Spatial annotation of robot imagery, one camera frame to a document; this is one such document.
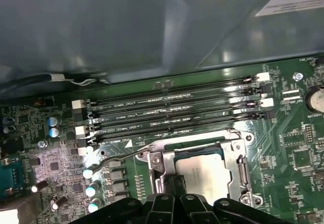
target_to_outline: cpu socket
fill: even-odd
[[[164,193],[165,177],[178,174],[187,193],[204,196],[210,205],[231,198],[259,207],[263,199],[252,192],[246,157],[246,144],[253,140],[250,132],[220,130],[155,141],[136,157],[148,164],[153,193]]]

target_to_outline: motherboard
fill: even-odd
[[[159,153],[169,150],[188,192],[211,204],[229,196],[291,223],[324,223],[323,113],[320,56],[18,99],[1,108],[0,202],[40,193],[38,224],[145,202],[161,193],[153,171],[165,171]],[[201,145],[221,147],[188,154]]]

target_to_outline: gray metal panel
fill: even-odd
[[[103,71],[115,83],[324,51],[324,9],[255,17],[268,1],[0,0],[0,81]]]

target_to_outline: sticker label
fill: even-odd
[[[324,0],[270,0],[255,16],[259,17],[323,7]]]

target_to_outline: screw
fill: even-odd
[[[229,206],[229,202],[227,200],[222,200],[221,205],[222,206]]]
[[[293,80],[295,81],[300,81],[302,80],[304,77],[304,75],[300,72],[296,72],[294,75],[293,75]]]
[[[247,135],[247,137],[245,137],[245,139],[249,142],[250,140],[252,140],[252,136]]]
[[[248,204],[249,199],[248,199],[248,197],[244,197],[244,198],[242,199],[242,201],[243,201],[244,204]]]
[[[160,163],[160,158],[159,158],[159,157],[153,157],[153,158],[152,158],[152,162],[153,162],[154,164],[158,164],[158,163]]]
[[[259,199],[255,199],[255,200],[254,200],[254,203],[255,203],[256,205],[260,205],[260,204],[261,204],[261,200],[259,200]]]
[[[39,141],[37,143],[37,145],[38,145],[39,148],[45,148],[45,147],[47,147],[47,143],[45,141]]]

